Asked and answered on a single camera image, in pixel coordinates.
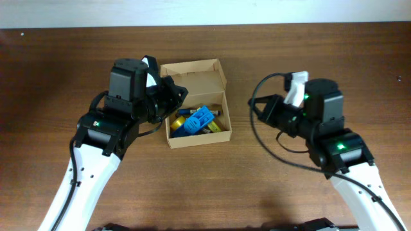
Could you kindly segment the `blue whiteboard marker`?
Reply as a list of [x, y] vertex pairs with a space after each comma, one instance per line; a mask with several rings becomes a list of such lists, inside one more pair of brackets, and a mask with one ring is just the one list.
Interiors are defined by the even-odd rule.
[[[184, 115], [192, 115], [197, 111], [198, 111], [198, 109], [179, 109], [177, 113], [180, 116], [184, 116]], [[220, 116], [221, 115], [221, 112], [219, 110], [211, 110], [211, 113], [214, 116]]]

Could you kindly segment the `yellow adhesive tape roll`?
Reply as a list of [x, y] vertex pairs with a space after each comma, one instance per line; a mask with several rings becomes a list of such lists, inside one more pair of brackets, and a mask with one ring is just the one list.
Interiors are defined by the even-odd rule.
[[183, 115], [181, 115], [178, 118], [176, 118], [176, 120], [174, 120], [174, 122], [172, 122], [170, 124], [170, 128], [173, 131], [175, 131], [175, 130], [179, 129], [185, 123], [185, 121], [186, 121], [186, 118]]

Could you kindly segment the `brown cardboard box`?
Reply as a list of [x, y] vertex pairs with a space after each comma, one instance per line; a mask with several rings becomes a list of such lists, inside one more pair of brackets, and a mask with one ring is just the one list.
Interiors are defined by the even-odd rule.
[[188, 90], [181, 109], [198, 109], [207, 106], [210, 110], [219, 110], [221, 115], [214, 117], [214, 122], [222, 129], [218, 133], [203, 133], [201, 130], [185, 137], [172, 138], [174, 132], [170, 124], [180, 115], [178, 111], [165, 119], [166, 138], [169, 147], [184, 148], [217, 142], [227, 142], [231, 139], [232, 126], [226, 98], [227, 80], [218, 59], [199, 60], [164, 64], [161, 66], [161, 76], [171, 76], [176, 85]]

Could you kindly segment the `blue plastic eraser block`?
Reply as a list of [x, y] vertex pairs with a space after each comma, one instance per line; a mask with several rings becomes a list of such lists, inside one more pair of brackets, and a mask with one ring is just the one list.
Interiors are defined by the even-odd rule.
[[200, 107], [198, 111], [192, 115], [184, 116], [188, 116], [185, 123], [171, 133], [172, 138], [195, 135], [214, 120], [214, 115], [207, 106]]

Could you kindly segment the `yellow highlighter pen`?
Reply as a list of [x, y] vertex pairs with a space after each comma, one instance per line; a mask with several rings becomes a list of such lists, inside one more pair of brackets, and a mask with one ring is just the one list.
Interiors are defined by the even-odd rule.
[[214, 122], [211, 121], [207, 127], [213, 132], [213, 133], [218, 133], [218, 132], [222, 132], [222, 129]]

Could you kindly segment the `black whiteboard marker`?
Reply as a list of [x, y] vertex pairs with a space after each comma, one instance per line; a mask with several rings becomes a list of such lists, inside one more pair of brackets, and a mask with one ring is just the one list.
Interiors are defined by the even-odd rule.
[[209, 130], [208, 128], [202, 128], [201, 131], [203, 133], [211, 133], [211, 130]]

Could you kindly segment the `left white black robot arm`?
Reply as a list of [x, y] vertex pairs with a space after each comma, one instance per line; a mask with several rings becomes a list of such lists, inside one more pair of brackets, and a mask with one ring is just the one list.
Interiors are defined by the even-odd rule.
[[171, 76], [160, 76], [156, 58], [117, 59], [108, 90], [78, 120], [68, 167], [40, 230], [85, 230], [129, 146], [155, 133], [187, 95]]

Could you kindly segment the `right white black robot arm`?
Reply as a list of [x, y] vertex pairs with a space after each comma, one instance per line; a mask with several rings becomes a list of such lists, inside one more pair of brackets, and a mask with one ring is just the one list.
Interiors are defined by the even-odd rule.
[[344, 126], [344, 97], [333, 80], [303, 84], [297, 104], [274, 94], [249, 99], [250, 122], [276, 128], [306, 141], [312, 167], [269, 154], [289, 166], [320, 173], [329, 180], [353, 214], [360, 230], [405, 230], [380, 178], [374, 157], [361, 136]]

